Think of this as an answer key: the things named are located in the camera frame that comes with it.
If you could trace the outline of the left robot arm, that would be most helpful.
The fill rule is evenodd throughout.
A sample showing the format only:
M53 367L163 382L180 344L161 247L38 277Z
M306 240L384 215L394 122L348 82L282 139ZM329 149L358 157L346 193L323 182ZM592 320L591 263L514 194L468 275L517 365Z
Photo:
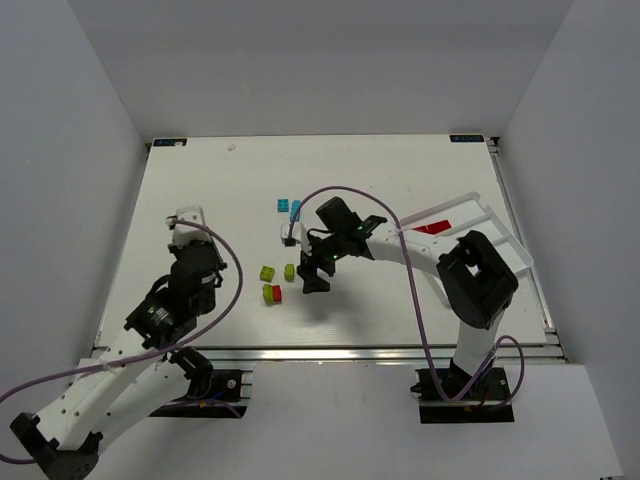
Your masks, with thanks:
M93 369L37 413L21 413L10 429L49 479L84 479L100 453L167 402L204 394L213 367L180 341L213 311L227 265L211 236L177 234L175 261L127 316Z

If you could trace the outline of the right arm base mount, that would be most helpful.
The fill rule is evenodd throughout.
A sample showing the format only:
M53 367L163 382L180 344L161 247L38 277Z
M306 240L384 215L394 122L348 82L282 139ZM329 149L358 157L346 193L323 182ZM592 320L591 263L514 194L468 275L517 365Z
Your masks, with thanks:
M497 424L514 423L513 407L506 400L511 389L502 367L491 368L456 402L445 401L436 390L429 369L416 371L417 381L410 387L419 403L421 424Z

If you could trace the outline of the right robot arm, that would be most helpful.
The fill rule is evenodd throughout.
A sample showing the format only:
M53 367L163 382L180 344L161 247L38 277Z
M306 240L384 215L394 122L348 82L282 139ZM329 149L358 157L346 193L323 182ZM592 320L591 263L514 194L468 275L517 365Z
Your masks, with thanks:
M437 277L459 320L457 344L444 379L435 378L445 401L462 399L486 375L502 342L498 326L519 282L487 236L471 230L447 240L401 228L393 213L361 218L340 197L317 208L324 228L318 235L297 219L284 227L282 242L300 249L297 274L306 294L330 290L329 278L346 257L386 261L408 275L414 312L422 313L414 273Z

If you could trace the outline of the red lego plate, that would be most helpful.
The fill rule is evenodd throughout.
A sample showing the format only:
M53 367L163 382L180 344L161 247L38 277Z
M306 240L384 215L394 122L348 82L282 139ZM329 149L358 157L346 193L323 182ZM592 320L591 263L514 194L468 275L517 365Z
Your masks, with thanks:
M424 234L438 235L442 232L450 230L451 228L452 225L448 220L441 220L434 223L413 227L413 230Z

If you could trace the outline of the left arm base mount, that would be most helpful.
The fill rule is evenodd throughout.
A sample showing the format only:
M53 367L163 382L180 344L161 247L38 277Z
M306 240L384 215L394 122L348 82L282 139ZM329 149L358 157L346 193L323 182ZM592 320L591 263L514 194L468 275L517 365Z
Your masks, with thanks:
M198 387L150 414L157 418L241 419L252 394L253 372L214 369Z

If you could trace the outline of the red small lego brick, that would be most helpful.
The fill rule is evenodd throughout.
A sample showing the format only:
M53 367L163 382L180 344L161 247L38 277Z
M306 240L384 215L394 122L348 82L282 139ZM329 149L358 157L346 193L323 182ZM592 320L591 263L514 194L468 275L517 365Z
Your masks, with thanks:
M273 301L275 303L281 303L282 302L282 290L281 290L281 287L279 285L273 285L272 286L272 297L273 297Z

